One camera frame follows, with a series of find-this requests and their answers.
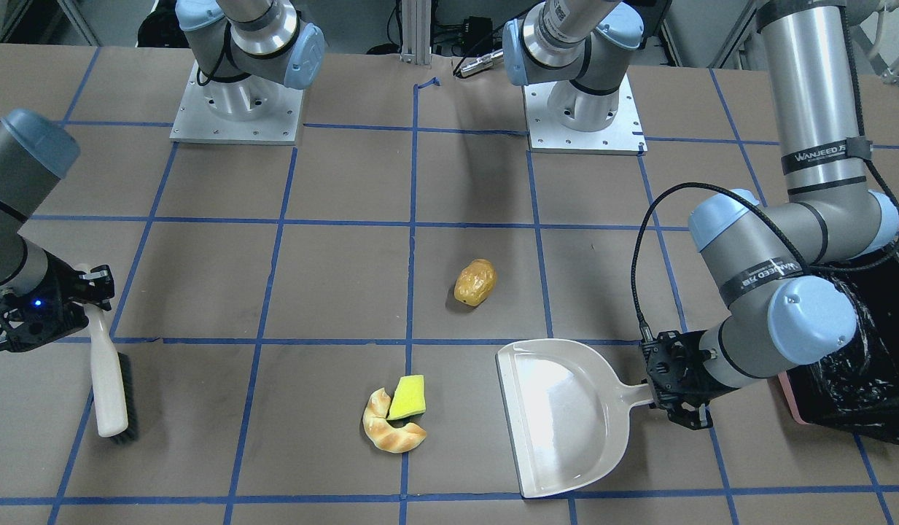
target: black trash bag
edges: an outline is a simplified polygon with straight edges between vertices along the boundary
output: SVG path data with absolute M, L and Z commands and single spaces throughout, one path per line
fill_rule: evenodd
M 799 414 L 809 423 L 899 445 L 899 253 L 871 270 L 820 276 L 852 299 L 858 331 L 845 348 L 790 370 Z
M 160 0 L 139 27 L 139 47 L 189 47 L 176 19 L 176 0 Z

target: sponge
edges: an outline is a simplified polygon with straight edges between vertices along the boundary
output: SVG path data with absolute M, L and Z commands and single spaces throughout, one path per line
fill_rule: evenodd
M 409 418 L 427 411 L 427 401 L 423 397 L 423 376 L 403 376 L 394 391 L 394 399 L 388 421 Z

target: black cable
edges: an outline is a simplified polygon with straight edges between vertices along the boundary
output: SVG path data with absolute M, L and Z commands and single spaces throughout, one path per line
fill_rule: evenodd
M 515 16 L 509 17 L 509 19 L 505 19 L 504 23 L 500 24 L 500 26 L 491 30 L 491 33 L 488 33 L 485 36 L 482 36 L 482 39 L 478 40 L 478 42 L 476 42 L 473 46 L 469 47 L 469 50 L 466 53 L 463 53 L 462 58 L 459 59 L 459 63 L 457 63 L 456 67 L 453 68 L 453 70 L 452 70 L 453 77 L 459 76 L 459 70 L 462 69 L 462 63 L 465 62 L 466 59 L 470 58 L 470 56 L 472 56 L 473 50 L 478 49 L 478 47 L 481 46 L 490 36 L 494 37 L 494 34 L 498 33 L 500 30 L 502 30 L 502 28 L 506 26 L 506 24 L 508 23 L 509 20 L 519 19 L 519 17 L 524 16 L 526 13 L 530 13 L 530 10 L 533 9 L 533 7 L 534 6 L 530 6 L 530 7 L 528 7 L 528 9 L 524 9 L 523 11 L 517 13 Z M 478 74 L 478 73 L 470 74 L 469 77 L 474 77 L 476 74 Z
M 852 90 L 855 93 L 855 117 L 857 119 L 857 127 L 859 136 L 865 135 L 865 129 L 863 129 L 863 106 L 860 103 L 860 84 L 858 82 L 858 74 L 857 74 L 857 66 L 855 64 L 855 47 L 852 44 L 852 37 L 850 36 L 850 30 L 848 27 L 848 13 L 846 11 L 846 7 L 838 8 L 841 12 L 841 30 L 844 33 L 845 37 L 845 50 L 848 53 L 848 66 L 850 68 L 850 74 L 852 74 Z M 872 160 L 863 160 L 865 166 L 867 166 L 867 170 L 870 171 L 870 174 L 873 176 L 873 180 L 876 180 L 878 186 L 880 186 L 880 190 L 883 190 L 883 193 L 889 198 L 890 203 L 896 207 L 896 212 L 899 213 L 899 200 L 896 200 L 896 195 L 893 194 L 893 191 L 890 189 L 890 186 L 887 184 L 886 180 L 883 180 L 883 177 L 880 176 L 878 170 L 876 170 L 875 164 L 873 164 Z M 855 266 L 850 268 L 841 268 L 841 267 L 833 267 L 833 266 L 813 266 L 812 270 L 816 272 L 835 272 L 835 273 L 850 273 L 850 272 L 863 272 L 865 270 L 871 270 L 876 268 L 876 266 L 883 265 L 887 260 L 892 259 L 896 256 L 896 253 L 899 252 L 899 235 L 896 237 L 895 242 L 893 242 L 890 249 L 887 250 L 886 253 L 883 254 L 882 258 L 875 260 L 875 262 L 870 262 L 868 265 L 863 266 Z
M 200 87 L 206 86 L 210 81 L 213 80 L 213 77 L 216 76 L 216 72 L 219 71 L 219 67 L 222 66 L 222 59 L 225 58 L 226 54 L 229 51 L 230 39 L 232 39 L 232 24 L 228 21 L 225 24 L 225 34 L 222 37 L 222 49 L 219 50 L 219 57 L 216 59 L 216 64 L 213 66 L 212 73 L 203 73 L 206 75 L 206 81 L 200 79 L 200 74 L 203 72 L 203 69 L 197 63 L 196 66 L 196 84 Z
M 703 182 L 683 182 L 682 184 L 677 184 L 672 188 L 666 190 L 666 192 L 660 193 L 656 199 L 653 199 L 652 205 L 648 207 L 647 213 L 643 216 L 643 222 L 640 223 L 640 229 L 637 232 L 637 241 L 634 243 L 634 256 L 631 258 L 630 262 L 630 293 L 634 299 L 634 311 L 637 313 L 637 320 L 640 326 L 640 335 L 643 336 L 643 340 L 646 342 L 650 342 L 653 339 L 652 333 L 650 333 L 650 326 L 647 324 L 645 317 L 643 316 L 643 311 L 640 308 L 640 299 L 637 293 L 637 260 L 640 256 L 640 244 L 643 242 L 643 235 L 647 230 L 647 224 L 650 222 L 650 216 L 653 215 L 653 210 L 656 210 L 656 206 L 659 203 L 672 195 L 672 193 L 679 192 L 679 190 L 684 190 L 687 188 L 696 188 L 700 190 L 711 190 L 712 192 L 723 194 L 726 197 L 734 199 L 739 205 L 746 207 L 746 209 L 750 210 L 750 213 L 755 214 L 758 219 L 761 220 L 763 224 L 766 224 L 766 227 L 773 232 L 773 235 L 776 235 L 780 242 L 783 243 L 783 246 L 786 246 L 786 250 L 789 250 L 790 255 L 793 256 L 793 259 L 799 264 L 799 267 L 802 269 L 802 273 L 805 275 L 809 275 L 809 263 L 806 262 L 806 258 L 803 257 L 802 253 L 796 249 L 796 246 L 793 245 L 793 242 L 786 236 L 786 233 L 783 233 L 782 230 L 773 223 L 773 220 L 766 216 L 766 213 L 763 213 L 762 209 L 750 203 L 749 200 L 741 197 L 738 193 L 732 192 L 732 190 L 727 190 L 722 188 L 721 186 L 715 186 L 715 184 L 707 184 Z
M 398 47 L 403 47 L 403 21 L 400 17 L 403 16 L 403 13 L 400 9 L 400 0 L 394 0 L 394 12 L 396 14 L 395 19 L 397 20 L 397 34 L 398 34 Z
M 390 20 L 393 20 L 393 17 L 394 17 L 394 15 L 395 15 L 396 13 L 397 13 L 397 4 L 394 4 L 394 9 L 392 9 L 392 13 L 388 16 L 388 26 L 386 27 L 386 30 L 385 30 L 385 31 L 386 31 L 386 33 L 388 34 L 388 41 L 389 41 L 390 43 L 392 43 L 392 44 L 395 44 L 395 46 L 400 47 L 400 44 L 396 43 L 396 42 L 392 39 L 392 36 L 390 36 Z

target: dustpan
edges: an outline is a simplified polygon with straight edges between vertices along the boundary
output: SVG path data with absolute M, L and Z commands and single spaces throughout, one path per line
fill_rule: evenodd
M 627 449 L 630 409 L 649 385 L 623 384 L 589 346 L 566 339 L 510 343 L 497 355 L 517 478 L 525 498 L 585 486 Z

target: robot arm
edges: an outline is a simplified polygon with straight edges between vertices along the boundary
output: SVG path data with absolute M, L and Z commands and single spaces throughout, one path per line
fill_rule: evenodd
M 180 29 L 209 82 L 262 77 L 306 89 L 322 65 L 326 41 L 289 0 L 180 0 Z
M 867 190 L 870 143 L 842 9 L 835 2 L 773 0 L 758 11 L 790 201 L 765 213 L 812 265 L 876 252 L 899 233 L 892 193 Z M 742 196 L 752 200 L 748 192 Z M 855 336 L 849 298 L 819 276 L 802 275 L 802 260 L 741 203 L 712 197 L 689 225 L 731 311 L 698 343 L 698 354 L 708 359 L 695 366 L 718 383 L 735 389 L 810 365 Z
M 559 81 L 567 116 L 561 123 L 572 129 L 593 131 L 575 122 L 580 103 L 606 101 L 637 47 L 621 39 L 629 31 L 622 17 L 615 19 L 618 5 L 549 0 L 522 23 L 505 26 L 510 81 Z M 809 275 L 810 263 L 876 252 L 899 232 L 892 193 L 866 186 L 870 143 L 860 123 L 844 9 L 843 2 L 772 0 L 759 10 L 789 203 L 763 210 L 764 222 L 749 213 L 759 210 L 745 206 L 759 205 L 753 195 L 736 190 L 739 199 L 716 195 L 693 212 L 690 232 L 731 315 L 706 332 L 663 332 L 656 339 L 642 321 L 653 399 L 673 422 L 712 426 L 711 399 L 843 348 L 855 336 L 855 307 L 831 282 Z M 600 113 L 595 119 L 603 120 Z
M 0 34 L 5 2 L 0 1 Z M 72 269 L 18 235 L 18 230 L 66 175 L 79 146 L 32 111 L 0 120 L 0 351 L 24 352 L 85 328 L 82 305 L 109 310 L 109 266 Z
M 613 0 L 550 0 L 503 32 L 505 69 L 517 86 L 556 82 L 548 106 L 569 129 L 596 132 L 612 123 L 619 89 L 643 21 Z

